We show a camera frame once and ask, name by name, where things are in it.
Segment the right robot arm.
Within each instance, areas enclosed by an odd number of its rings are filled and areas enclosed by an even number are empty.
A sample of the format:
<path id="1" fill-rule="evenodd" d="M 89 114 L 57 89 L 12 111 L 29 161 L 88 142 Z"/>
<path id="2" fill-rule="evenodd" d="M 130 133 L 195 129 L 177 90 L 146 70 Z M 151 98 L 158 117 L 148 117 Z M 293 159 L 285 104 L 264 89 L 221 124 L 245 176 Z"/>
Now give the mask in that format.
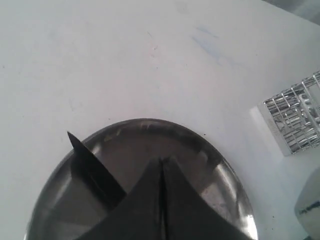
<path id="1" fill-rule="evenodd" d="M 294 212 L 298 222 L 312 240 L 320 239 L 320 168 L 307 179 Z"/>

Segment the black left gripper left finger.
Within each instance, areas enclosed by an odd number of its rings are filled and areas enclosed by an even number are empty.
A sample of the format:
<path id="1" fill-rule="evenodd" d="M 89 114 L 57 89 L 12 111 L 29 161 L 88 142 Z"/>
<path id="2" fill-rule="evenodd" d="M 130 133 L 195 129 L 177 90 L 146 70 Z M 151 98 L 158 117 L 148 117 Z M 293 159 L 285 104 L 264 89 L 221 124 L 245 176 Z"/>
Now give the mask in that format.
<path id="1" fill-rule="evenodd" d="M 121 203 L 79 240 L 160 240 L 162 238 L 162 161 L 152 159 Z"/>

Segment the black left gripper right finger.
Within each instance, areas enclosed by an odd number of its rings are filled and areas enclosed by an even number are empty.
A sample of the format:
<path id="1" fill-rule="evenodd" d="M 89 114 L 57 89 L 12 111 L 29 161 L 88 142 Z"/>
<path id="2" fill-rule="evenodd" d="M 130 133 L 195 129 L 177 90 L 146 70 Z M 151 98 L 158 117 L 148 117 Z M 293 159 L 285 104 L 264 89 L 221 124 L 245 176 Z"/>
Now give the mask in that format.
<path id="1" fill-rule="evenodd" d="M 161 196 L 168 240 L 250 240 L 196 192 L 175 158 L 162 160 Z"/>

